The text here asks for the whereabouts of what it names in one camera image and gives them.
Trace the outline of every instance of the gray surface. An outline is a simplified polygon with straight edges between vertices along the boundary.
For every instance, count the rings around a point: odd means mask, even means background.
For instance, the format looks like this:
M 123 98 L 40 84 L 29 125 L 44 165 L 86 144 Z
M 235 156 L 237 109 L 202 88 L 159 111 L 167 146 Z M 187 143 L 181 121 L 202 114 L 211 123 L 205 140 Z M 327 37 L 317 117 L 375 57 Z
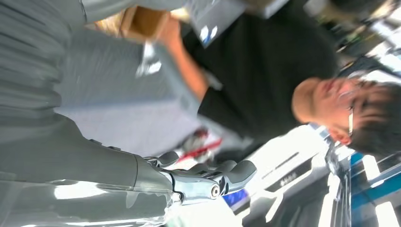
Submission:
M 186 0 L 81 0 L 81 2 L 87 21 L 94 22 L 118 13 L 127 7 L 140 5 L 156 10 L 173 10 L 181 8 Z
M 164 61 L 159 73 L 136 78 L 141 50 L 97 31 L 78 31 L 61 67 L 57 112 L 73 119 L 87 139 L 149 156 L 176 146 L 199 123 L 170 86 L 172 64 Z

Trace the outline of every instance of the man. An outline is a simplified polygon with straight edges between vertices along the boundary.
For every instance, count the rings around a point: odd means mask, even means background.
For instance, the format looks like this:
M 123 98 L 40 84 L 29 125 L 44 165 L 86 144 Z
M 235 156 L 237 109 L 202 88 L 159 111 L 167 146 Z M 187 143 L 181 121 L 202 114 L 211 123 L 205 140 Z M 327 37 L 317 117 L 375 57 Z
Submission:
M 179 30 L 171 19 L 160 40 L 201 101 L 199 114 L 259 142 L 314 122 L 360 152 L 401 149 L 400 87 L 332 79 L 334 45 L 302 9 L 288 4 L 267 20 L 244 14 L 206 49 Z M 222 89 L 209 87 L 203 69 Z

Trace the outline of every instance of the robotic finger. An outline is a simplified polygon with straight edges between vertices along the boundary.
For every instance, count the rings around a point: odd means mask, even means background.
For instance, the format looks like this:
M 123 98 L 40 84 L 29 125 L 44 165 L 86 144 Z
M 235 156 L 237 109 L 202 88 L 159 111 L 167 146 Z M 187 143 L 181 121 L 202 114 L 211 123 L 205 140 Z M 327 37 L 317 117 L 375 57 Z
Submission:
M 168 152 L 160 158 L 144 159 L 151 161 L 155 167 L 166 167 L 164 163 L 175 163 L 178 160 L 178 155 L 174 154 L 175 152 Z M 256 167 L 245 160 L 238 164 L 234 161 L 226 161 L 214 167 L 197 164 L 189 170 L 161 172 L 164 175 L 169 174 L 173 191 L 180 194 L 182 205 L 188 205 L 215 200 L 219 196 L 243 189 L 256 174 Z

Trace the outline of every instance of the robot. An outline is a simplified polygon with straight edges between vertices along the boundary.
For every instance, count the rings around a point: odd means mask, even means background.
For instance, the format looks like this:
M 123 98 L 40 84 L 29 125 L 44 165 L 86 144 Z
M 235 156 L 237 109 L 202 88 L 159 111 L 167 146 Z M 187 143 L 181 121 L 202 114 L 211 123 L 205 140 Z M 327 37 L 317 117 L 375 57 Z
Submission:
M 0 226 L 160 226 L 174 207 L 236 192 L 255 175 L 249 161 L 165 170 L 176 153 L 104 147 L 54 112 L 74 30 L 134 4 L 183 5 L 155 2 L 0 0 Z

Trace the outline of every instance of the red object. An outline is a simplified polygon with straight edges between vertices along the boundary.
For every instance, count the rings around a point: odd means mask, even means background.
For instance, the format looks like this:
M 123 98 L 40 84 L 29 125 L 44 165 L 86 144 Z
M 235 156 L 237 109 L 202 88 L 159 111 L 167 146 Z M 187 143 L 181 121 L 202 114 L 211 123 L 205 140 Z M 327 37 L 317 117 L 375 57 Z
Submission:
M 187 158 L 200 156 L 200 155 L 204 154 L 205 152 L 207 152 L 209 149 L 214 149 L 214 148 L 219 147 L 221 145 L 222 141 L 223 141 L 223 139 L 219 139 L 216 142 L 208 144 L 208 145 L 206 145 L 204 147 L 201 147 L 201 148 L 192 150 L 192 151 L 190 151 L 188 153 L 185 153 L 178 161 L 180 162 L 180 161 L 183 161 L 183 160 L 185 160 Z

